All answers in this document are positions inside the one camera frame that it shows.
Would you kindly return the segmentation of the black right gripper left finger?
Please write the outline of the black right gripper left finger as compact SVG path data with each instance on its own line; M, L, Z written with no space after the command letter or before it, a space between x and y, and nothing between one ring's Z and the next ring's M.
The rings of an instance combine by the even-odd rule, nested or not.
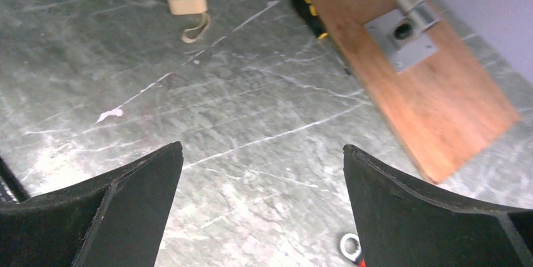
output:
M153 266L183 162L174 142L24 202L1 198L1 265Z

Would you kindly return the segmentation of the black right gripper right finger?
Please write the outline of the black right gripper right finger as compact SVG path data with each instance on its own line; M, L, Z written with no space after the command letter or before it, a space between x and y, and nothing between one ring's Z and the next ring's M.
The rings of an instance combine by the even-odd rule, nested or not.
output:
M344 178L366 266L531 266L532 211L450 192L347 144Z

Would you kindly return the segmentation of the brown plywood board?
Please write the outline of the brown plywood board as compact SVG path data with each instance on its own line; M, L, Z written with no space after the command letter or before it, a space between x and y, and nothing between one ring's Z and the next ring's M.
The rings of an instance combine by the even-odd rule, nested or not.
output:
M330 37L423 176L440 183L520 116L447 21L429 30L437 52L397 73L364 24L395 0L311 0Z

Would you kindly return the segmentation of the beige black folding umbrella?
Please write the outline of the beige black folding umbrella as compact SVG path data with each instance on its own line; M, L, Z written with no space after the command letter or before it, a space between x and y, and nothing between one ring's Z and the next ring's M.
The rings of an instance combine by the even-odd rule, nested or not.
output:
M181 39L184 43L195 43L210 27L207 0L167 0L169 11L175 16L199 14L199 24L193 28L186 28Z

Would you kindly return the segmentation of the yellow black screwdriver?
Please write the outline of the yellow black screwdriver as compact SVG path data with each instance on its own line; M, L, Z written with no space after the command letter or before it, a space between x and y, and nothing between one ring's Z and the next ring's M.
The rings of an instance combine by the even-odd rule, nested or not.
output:
M290 0L290 2L294 11L318 40L329 35L311 0Z

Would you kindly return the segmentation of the red handled adjustable wrench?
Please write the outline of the red handled adjustable wrench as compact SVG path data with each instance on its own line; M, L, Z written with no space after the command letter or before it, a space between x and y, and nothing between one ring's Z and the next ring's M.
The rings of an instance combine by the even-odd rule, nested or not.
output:
M360 239L357 234L351 232L344 234L339 241L339 250L344 258L355 266L366 266Z

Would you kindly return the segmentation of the metal stand bracket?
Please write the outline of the metal stand bracket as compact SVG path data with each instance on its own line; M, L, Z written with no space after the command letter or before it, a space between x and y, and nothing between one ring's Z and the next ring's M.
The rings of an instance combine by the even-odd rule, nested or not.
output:
M426 31L440 17L426 0L396 0L396 5L364 28L399 74L437 52Z

